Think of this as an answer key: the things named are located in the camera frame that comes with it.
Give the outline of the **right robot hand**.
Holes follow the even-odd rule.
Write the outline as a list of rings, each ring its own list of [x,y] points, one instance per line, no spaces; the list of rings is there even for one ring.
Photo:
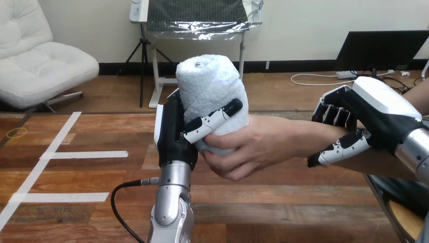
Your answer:
[[[325,93],[312,121],[345,127],[350,133],[308,158],[308,166],[328,165],[370,147],[388,151],[411,171],[428,159],[428,128],[421,114],[385,83],[361,76],[353,85]]]

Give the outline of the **person's hand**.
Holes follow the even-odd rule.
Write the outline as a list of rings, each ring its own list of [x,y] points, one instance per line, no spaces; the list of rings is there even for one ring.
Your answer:
[[[298,141],[305,121],[276,116],[251,115],[249,124],[236,132],[222,136],[208,135],[207,145],[234,151],[217,155],[205,150],[203,157],[220,177],[238,181],[266,167],[300,155]]]

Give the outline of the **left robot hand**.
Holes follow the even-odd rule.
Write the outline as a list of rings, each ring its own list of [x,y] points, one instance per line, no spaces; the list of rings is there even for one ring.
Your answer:
[[[198,160],[195,143],[220,128],[242,108],[241,100],[234,98],[206,116],[185,122],[180,91],[176,89],[167,97],[165,104],[158,104],[156,108],[154,143],[159,153],[159,166],[177,160],[193,170]]]

